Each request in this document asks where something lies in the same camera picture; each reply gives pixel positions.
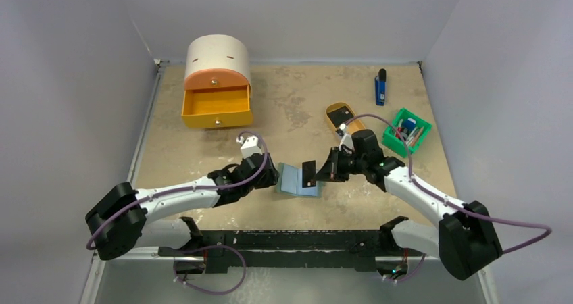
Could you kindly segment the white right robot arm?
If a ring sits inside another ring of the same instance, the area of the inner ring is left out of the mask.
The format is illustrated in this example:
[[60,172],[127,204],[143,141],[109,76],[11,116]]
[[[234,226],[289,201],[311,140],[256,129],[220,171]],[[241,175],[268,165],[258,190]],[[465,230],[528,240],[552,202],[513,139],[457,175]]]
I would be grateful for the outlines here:
[[487,208],[463,201],[418,180],[396,157],[384,155],[371,130],[351,135],[351,145],[332,147],[311,182],[346,182],[362,175],[384,192],[405,201],[429,222],[397,217],[380,227],[380,248],[389,255],[413,249],[440,259],[456,279],[466,280],[503,255]]

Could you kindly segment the green card holder wallet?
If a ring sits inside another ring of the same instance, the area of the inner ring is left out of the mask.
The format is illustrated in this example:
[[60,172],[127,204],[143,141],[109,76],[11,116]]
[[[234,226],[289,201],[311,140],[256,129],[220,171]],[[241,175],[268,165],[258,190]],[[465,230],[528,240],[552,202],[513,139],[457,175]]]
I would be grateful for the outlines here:
[[274,191],[280,195],[318,199],[322,194],[323,184],[303,187],[303,169],[285,163],[277,168],[279,178]]

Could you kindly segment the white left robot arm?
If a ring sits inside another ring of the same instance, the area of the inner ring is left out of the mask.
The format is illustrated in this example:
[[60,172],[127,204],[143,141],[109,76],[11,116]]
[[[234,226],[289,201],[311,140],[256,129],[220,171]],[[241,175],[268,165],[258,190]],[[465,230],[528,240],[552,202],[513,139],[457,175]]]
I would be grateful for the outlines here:
[[177,213],[236,203],[251,191],[279,180],[269,153],[255,153],[191,182],[135,189],[130,182],[112,187],[85,215],[91,233],[86,244],[99,258],[116,259],[139,247],[144,227]]

